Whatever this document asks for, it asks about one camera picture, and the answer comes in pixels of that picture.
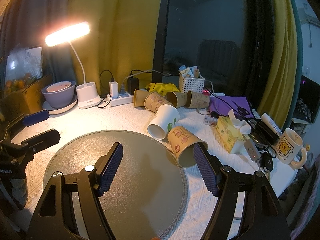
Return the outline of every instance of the silver bolt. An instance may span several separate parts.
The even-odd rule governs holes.
[[[225,172],[229,172],[229,171],[231,171],[231,167],[229,165],[223,165],[222,170]]]
[[[60,176],[61,175],[61,172],[60,171],[56,171],[52,176]]]
[[[85,171],[93,171],[94,166],[93,165],[88,165],[84,168]]]
[[[257,171],[256,175],[262,178],[264,176],[264,173],[262,171]]]

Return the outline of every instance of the woven plastic basket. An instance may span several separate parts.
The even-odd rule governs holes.
[[[194,91],[197,93],[202,93],[204,87],[205,78],[184,78],[180,75],[179,78],[179,89],[183,93],[188,91]]]

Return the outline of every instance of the gray placemat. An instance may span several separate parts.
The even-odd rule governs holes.
[[[151,137],[107,130],[76,138],[50,160],[43,188],[55,171],[77,173],[86,165],[95,164],[114,142],[123,145],[123,159],[110,190],[100,202],[115,237],[118,240],[166,238],[185,210],[188,186],[173,153]],[[79,218],[79,205],[75,204],[74,208]]]

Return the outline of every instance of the mug handle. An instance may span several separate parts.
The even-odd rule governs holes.
[[[301,152],[302,152],[302,159],[299,162],[296,161],[292,161],[291,165],[295,168],[295,169],[302,169],[302,166],[306,163],[307,158],[308,158],[308,152],[307,150],[302,147],[301,148]]]

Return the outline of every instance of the textured tablecloth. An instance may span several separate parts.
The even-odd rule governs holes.
[[[209,153],[216,155],[222,164],[230,165],[236,171],[249,174],[253,174],[258,169],[257,164],[252,162],[247,154],[228,154],[215,139],[214,128],[204,125],[204,116],[198,114],[195,109],[181,107],[178,111],[180,113],[178,125],[184,126],[196,136],[206,141]],[[28,184],[27,204],[24,210],[15,212],[11,216],[11,219],[22,229],[27,230],[42,193],[44,171],[52,156],[66,143],[90,132],[111,129],[135,131],[150,136],[147,126],[154,116],[153,112],[141,107],[134,108],[133,104],[108,106],[104,109],[92,107],[84,110],[75,106],[66,113],[50,115],[48,120],[31,127],[26,127],[12,142],[20,144],[21,141],[51,128],[59,131],[61,139],[57,145],[37,153],[34,160],[28,164],[26,168]],[[162,143],[170,148],[167,140],[163,140]],[[189,187],[188,203],[180,223],[168,238],[170,240],[200,239],[217,202],[217,198],[207,191],[196,165],[184,170]],[[296,173],[297,171],[291,166],[281,163],[278,159],[274,159],[271,185],[277,196],[292,182]],[[240,192],[234,214],[235,217],[241,217],[243,204],[244,193]],[[229,238],[237,234],[239,225],[240,221],[234,220]]]

